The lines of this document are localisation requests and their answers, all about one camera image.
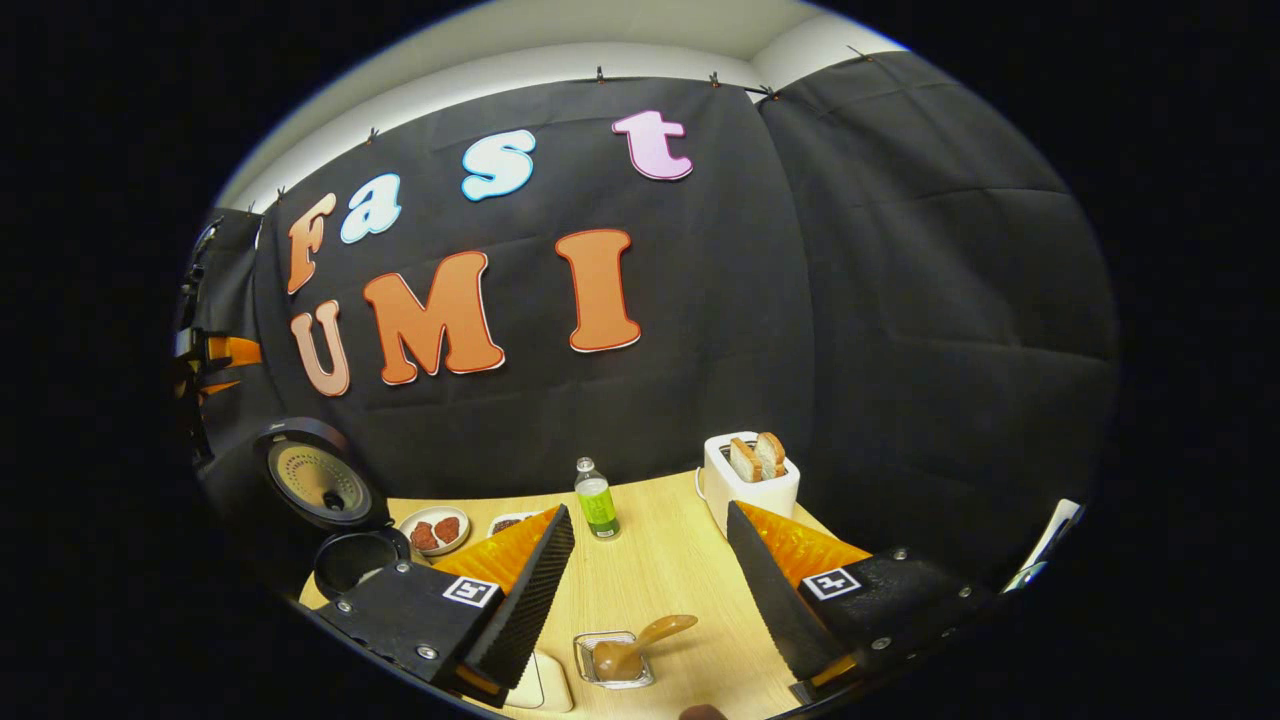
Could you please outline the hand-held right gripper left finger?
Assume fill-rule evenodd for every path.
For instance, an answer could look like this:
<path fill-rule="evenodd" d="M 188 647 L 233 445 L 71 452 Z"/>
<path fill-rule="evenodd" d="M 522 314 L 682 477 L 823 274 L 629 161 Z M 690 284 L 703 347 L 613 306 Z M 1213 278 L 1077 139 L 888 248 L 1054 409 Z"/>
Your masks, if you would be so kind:
<path fill-rule="evenodd" d="M 393 559 L 317 611 L 330 635 L 433 693 L 499 708 L 575 547 L 563 503 L 435 566 Z"/>

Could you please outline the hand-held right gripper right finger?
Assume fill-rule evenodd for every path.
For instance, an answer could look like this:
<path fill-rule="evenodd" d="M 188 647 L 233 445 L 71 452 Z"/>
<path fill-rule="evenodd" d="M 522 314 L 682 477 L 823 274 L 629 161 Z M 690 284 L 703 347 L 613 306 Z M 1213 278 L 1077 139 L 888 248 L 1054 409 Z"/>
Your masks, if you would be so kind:
<path fill-rule="evenodd" d="M 995 593 L 905 547 L 868 553 L 741 501 L 727 538 L 803 701 L 906 667 Z"/>

